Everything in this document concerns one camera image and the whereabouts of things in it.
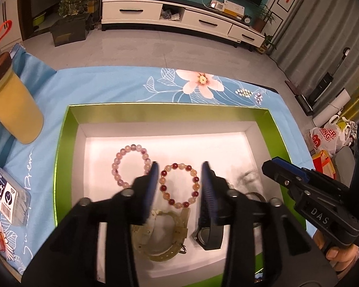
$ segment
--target pink beaded bracelet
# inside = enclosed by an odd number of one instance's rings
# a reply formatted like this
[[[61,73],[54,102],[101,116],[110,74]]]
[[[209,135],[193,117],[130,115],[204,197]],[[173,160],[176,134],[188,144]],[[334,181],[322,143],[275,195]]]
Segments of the pink beaded bracelet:
[[[166,183],[166,175],[168,174],[169,171],[171,171],[172,169],[186,169],[186,171],[189,171],[191,176],[193,176],[193,192],[191,194],[191,197],[188,199],[187,202],[183,202],[183,203],[176,203],[176,201],[172,198],[170,198],[170,194],[166,192],[166,190],[168,189],[167,186],[165,185]],[[161,171],[161,178],[159,180],[161,187],[160,187],[160,191],[163,193],[163,199],[167,200],[169,202],[169,205],[174,206],[175,208],[179,209],[181,207],[189,207],[190,204],[193,204],[196,202],[196,198],[199,195],[199,178],[197,177],[197,171],[195,169],[193,169],[191,167],[191,165],[185,165],[184,163],[181,164],[177,164],[177,163],[173,163],[172,165],[166,165],[165,169],[163,171]]]
[[[143,148],[141,145],[131,145],[126,146],[124,149],[121,149],[119,153],[116,154],[116,158],[114,159],[114,163],[112,164],[112,175],[114,176],[114,180],[117,181],[117,185],[120,187],[123,187],[124,189],[129,188],[129,183],[124,182],[121,179],[121,175],[118,173],[118,167],[120,166],[122,157],[131,151],[138,151],[142,154],[142,159],[144,160],[144,169],[145,169],[145,175],[149,173],[150,167],[151,167],[151,160],[149,159],[149,154],[147,153],[147,150]]]

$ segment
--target barcode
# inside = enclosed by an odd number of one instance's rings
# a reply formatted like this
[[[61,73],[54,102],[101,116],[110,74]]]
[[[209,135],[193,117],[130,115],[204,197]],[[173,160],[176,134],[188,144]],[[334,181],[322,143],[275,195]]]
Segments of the barcode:
[[[11,219],[11,210],[3,203],[1,203],[1,211],[3,212],[4,215],[7,216],[8,220]]]

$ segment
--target gray curtain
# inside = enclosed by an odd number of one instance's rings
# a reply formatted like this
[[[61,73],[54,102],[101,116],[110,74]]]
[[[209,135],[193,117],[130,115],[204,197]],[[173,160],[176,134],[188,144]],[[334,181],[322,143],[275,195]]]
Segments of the gray curtain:
[[[320,111],[343,87],[351,95],[359,85],[359,1],[303,0],[270,57],[308,96],[326,72],[333,72],[345,47],[351,52],[314,106]]]

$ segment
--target metal bolt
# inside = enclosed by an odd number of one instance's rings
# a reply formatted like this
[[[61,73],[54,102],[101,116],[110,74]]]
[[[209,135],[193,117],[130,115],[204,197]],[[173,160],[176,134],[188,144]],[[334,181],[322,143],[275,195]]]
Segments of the metal bolt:
[[[229,189],[229,190],[227,190],[227,195],[229,197],[237,197],[239,195],[239,192],[234,189]]]
[[[80,206],[88,206],[90,203],[92,203],[92,201],[87,197],[83,197],[79,201]]]
[[[121,194],[126,197],[131,197],[134,194],[134,191],[132,189],[125,189]]]
[[[280,199],[274,197],[270,200],[270,204],[274,207],[279,207],[280,205],[282,205],[282,201]]]

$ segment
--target green plant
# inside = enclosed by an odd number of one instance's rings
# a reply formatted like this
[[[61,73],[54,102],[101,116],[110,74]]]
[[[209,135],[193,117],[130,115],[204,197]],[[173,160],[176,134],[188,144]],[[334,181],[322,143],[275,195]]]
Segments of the green plant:
[[[264,45],[264,46],[267,47],[267,48],[273,47],[274,49],[276,49],[275,44],[272,43],[273,38],[274,38],[274,35],[264,34],[264,40],[263,40],[262,45]]]
[[[58,8],[58,14],[62,17],[68,15],[83,14],[88,11],[90,0],[62,0]]]
[[[266,4],[261,4],[257,8],[257,17],[262,19],[265,22],[269,22],[270,25],[273,23],[273,21],[276,21],[276,17],[274,16],[274,13],[269,10]]]

